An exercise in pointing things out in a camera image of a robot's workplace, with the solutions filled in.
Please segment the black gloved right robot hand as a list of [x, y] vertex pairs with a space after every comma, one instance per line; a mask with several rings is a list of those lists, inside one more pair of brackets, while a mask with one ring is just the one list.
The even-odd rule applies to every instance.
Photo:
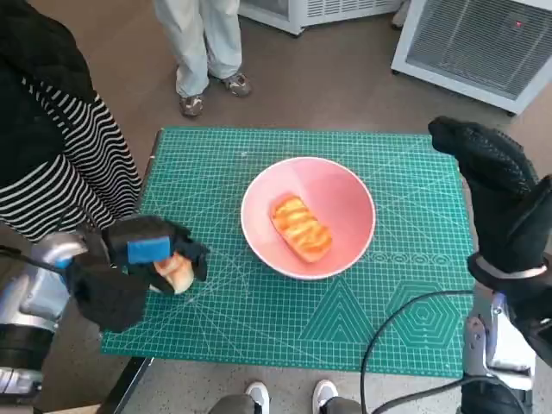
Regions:
[[551, 232], [551, 176], [539, 178], [524, 148], [497, 129], [439, 116], [435, 150], [455, 157], [471, 192], [479, 253], [515, 273], [542, 267]]

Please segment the bare left hand blue tape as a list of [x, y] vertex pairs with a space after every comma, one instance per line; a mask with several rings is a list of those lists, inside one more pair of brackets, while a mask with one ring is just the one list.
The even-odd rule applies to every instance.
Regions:
[[177, 295], [205, 281], [210, 250], [191, 231], [158, 216], [133, 216], [102, 231], [111, 262], [157, 292]]

